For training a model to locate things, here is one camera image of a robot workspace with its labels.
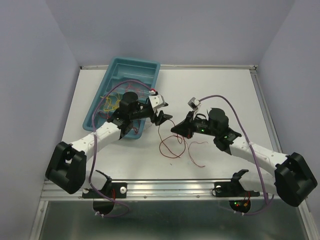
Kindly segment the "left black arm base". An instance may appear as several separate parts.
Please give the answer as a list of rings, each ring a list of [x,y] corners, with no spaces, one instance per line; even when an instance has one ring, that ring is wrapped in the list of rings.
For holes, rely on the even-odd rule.
[[[82,198],[93,200],[92,209],[96,216],[101,218],[119,218],[130,212],[130,207],[120,201],[127,197],[128,183],[125,181],[113,182],[112,178],[100,170],[92,175],[92,187],[86,181],[83,185]]]

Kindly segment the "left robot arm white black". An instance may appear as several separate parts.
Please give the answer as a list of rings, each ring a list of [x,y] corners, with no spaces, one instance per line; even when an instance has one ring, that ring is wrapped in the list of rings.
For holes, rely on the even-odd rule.
[[[100,150],[125,137],[136,120],[149,118],[156,126],[170,120],[172,115],[162,111],[166,106],[168,103],[156,91],[150,92],[146,102],[140,102],[135,92],[124,93],[118,108],[102,126],[77,141],[62,141],[56,145],[45,177],[68,194],[74,194],[81,188],[94,188],[100,197],[108,196],[111,184],[101,179],[93,186],[94,168],[87,171],[87,161],[96,160]]]

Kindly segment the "teal plastic compartment tray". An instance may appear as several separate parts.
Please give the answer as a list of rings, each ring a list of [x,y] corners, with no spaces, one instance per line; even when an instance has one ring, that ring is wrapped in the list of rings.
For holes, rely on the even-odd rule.
[[[149,96],[148,88],[135,83],[127,82],[117,87],[109,96],[105,96],[116,85],[127,80],[136,80],[154,89],[158,79],[161,64],[157,61],[143,60],[130,57],[114,57],[108,66],[98,90],[92,100],[89,110],[84,118],[82,128],[92,131],[92,115],[99,102],[103,100],[94,119],[96,128],[99,128],[119,107],[124,93],[135,92],[138,100],[145,103]]]

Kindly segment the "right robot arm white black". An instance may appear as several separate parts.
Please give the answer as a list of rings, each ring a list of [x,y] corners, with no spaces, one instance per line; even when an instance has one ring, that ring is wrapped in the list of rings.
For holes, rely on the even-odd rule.
[[[261,192],[265,197],[279,196],[286,204],[298,207],[318,186],[302,155],[279,153],[249,141],[230,128],[229,118],[220,108],[212,108],[207,118],[190,111],[171,132],[187,139],[194,134],[211,136],[220,151],[254,164],[257,172],[242,169],[232,176],[230,189],[235,195]]]

